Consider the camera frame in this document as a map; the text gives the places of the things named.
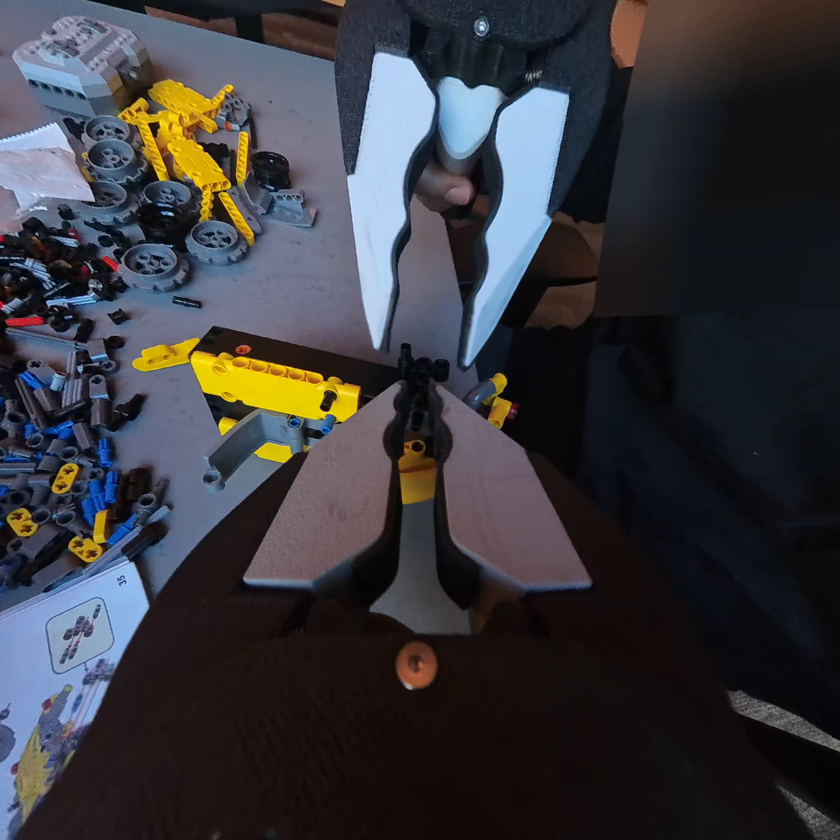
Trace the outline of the yellow black toy vehicle model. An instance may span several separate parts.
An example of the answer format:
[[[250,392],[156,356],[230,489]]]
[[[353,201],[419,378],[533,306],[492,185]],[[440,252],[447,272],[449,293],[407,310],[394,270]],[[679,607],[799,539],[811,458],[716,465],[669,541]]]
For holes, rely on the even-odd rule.
[[[442,385],[449,376],[447,360],[417,358],[410,343],[402,344],[391,366],[219,327],[198,340],[190,364],[221,435],[257,410],[282,415],[278,440],[254,450],[280,464],[308,451],[392,384]],[[464,402],[502,429],[519,409],[504,397],[507,385],[507,377],[496,373],[480,381]],[[398,466],[404,504],[433,499],[437,472],[423,397],[415,398],[409,417]]]

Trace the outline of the white crumpled plastic bag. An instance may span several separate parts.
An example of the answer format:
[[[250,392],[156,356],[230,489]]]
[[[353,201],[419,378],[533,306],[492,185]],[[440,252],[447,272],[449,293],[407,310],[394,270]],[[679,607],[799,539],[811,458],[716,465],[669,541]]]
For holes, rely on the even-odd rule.
[[[19,230],[32,213],[95,200],[55,122],[1,140],[1,194],[2,234]]]

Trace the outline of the black toy wheel rim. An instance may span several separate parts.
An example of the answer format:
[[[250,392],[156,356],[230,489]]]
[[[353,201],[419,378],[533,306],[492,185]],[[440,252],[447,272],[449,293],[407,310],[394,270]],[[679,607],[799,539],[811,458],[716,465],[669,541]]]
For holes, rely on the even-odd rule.
[[[250,155],[251,171],[259,187],[270,193],[291,189],[288,159],[277,152],[261,150]]]
[[[194,226],[193,214],[171,203],[145,203],[134,214],[145,242],[186,251],[186,235]]]

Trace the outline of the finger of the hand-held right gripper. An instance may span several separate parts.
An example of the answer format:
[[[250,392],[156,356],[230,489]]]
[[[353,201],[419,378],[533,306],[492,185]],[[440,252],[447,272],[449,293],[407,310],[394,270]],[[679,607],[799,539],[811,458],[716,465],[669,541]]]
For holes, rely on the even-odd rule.
[[[410,203],[434,136],[437,95],[417,63],[375,53],[355,167],[348,176],[360,294],[371,343],[388,351]]]
[[[475,285],[464,307],[458,366],[469,368],[508,307],[550,226],[550,198],[570,94],[532,87],[495,117],[484,172],[490,212],[476,243]]]

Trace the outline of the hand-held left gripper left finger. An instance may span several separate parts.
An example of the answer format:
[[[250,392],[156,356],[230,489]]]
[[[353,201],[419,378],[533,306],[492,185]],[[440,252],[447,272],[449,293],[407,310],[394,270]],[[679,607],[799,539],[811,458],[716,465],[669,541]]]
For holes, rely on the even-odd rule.
[[[403,442],[391,385],[316,444],[291,482],[244,574],[260,589],[306,592],[369,607],[398,568]]]

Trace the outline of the pile of mixed small pieces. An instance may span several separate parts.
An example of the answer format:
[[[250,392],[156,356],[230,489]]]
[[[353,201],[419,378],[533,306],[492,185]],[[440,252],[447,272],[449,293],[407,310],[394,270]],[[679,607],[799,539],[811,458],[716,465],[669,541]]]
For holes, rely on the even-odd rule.
[[[118,402],[117,335],[47,333],[2,321],[2,599],[47,594],[136,560],[167,533],[168,481],[127,467],[116,434],[144,408]]]

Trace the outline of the grey toy battery block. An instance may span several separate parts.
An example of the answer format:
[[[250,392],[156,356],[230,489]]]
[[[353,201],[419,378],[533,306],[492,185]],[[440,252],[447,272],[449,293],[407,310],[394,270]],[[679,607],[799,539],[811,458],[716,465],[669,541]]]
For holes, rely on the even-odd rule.
[[[13,60],[42,104],[86,119],[117,117],[154,82],[148,50],[132,31],[82,15],[57,19]]]

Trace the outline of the building instruction booklet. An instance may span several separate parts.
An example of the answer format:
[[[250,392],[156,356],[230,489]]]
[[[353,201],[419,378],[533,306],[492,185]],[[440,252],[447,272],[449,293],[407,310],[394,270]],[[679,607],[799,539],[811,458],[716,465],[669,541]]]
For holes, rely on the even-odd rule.
[[[2,614],[2,838],[16,837],[78,751],[148,607],[123,561]]]

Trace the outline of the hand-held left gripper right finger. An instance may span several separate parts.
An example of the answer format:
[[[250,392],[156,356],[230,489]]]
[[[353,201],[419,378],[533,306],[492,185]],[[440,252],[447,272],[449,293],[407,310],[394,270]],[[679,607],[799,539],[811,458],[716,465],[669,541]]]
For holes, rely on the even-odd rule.
[[[454,604],[592,587],[525,449],[440,385],[434,432],[437,577]]]

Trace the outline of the pile of black red pins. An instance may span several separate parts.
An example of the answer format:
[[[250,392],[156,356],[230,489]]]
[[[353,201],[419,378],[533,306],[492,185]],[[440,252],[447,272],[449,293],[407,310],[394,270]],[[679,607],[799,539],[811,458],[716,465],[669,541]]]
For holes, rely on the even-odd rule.
[[[1,319],[60,332],[79,310],[127,290],[119,259],[133,245],[121,227],[87,219],[69,204],[41,209],[1,237]]]

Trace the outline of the grey angled toy piece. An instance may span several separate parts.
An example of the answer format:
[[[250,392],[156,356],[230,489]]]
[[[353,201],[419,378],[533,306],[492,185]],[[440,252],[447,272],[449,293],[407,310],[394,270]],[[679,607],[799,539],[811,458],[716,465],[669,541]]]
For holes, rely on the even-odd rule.
[[[305,204],[303,192],[276,190],[272,192],[256,181],[247,181],[239,187],[240,195],[258,218],[298,228],[315,225],[317,211]]]

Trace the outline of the person's right hand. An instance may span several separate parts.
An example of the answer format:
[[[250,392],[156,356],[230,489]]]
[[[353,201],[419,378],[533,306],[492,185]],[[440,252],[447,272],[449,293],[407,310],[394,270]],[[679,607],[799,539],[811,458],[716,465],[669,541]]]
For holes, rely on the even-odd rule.
[[[472,204],[476,189],[467,176],[447,170],[433,158],[418,177],[414,195],[428,210],[443,214]]]

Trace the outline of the group of grey toy wheels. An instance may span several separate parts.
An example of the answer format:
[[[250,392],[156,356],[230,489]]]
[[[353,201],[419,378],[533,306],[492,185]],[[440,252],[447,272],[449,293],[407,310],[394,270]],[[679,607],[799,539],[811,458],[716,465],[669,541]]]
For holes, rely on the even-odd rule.
[[[212,218],[200,222],[201,195],[192,183],[175,175],[168,181],[158,181],[144,156],[137,129],[119,117],[101,115],[85,121],[78,137],[87,150],[82,173],[95,199],[93,203],[73,203],[72,207],[84,218],[121,227],[132,239],[133,245],[119,259],[120,275],[129,287],[153,293],[175,290],[189,277],[189,256],[210,266],[229,266],[246,257],[251,246],[235,230],[219,203]],[[229,147],[225,143],[200,144],[229,176]],[[192,213],[194,226],[186,235],[185,252],[144,241],[134,214],[140,205],[157,202],[180,205]]]

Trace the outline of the heap of yellow toy beams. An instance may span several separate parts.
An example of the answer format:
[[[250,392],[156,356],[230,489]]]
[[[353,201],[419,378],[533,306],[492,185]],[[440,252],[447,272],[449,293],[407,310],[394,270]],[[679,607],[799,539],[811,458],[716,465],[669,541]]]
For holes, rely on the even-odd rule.
[[[147,98],[138,98],[119,113],[119,119],[134,127],[143,144],[143,154],[159,182],[175,175],[192,183],[201,195],[198,217],[209,221],[219,203],[247,246],[256,242],[256,232],[235,204],[232,189],[243,186],[248,173],[250,136],[242,130],[249,104],[233,85],[223,85],[208,97],[174,79],[156,81]],[[234,180],[223,166],[196,140],[200,132],[238,130]]]

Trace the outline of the person's dark clothed body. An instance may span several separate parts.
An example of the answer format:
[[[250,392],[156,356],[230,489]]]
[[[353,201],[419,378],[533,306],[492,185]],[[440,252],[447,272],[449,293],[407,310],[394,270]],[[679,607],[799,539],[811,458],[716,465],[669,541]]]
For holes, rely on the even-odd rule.
[[[689,605],[732,690],[838,737],[837,309],[512,332],[511,435]]]

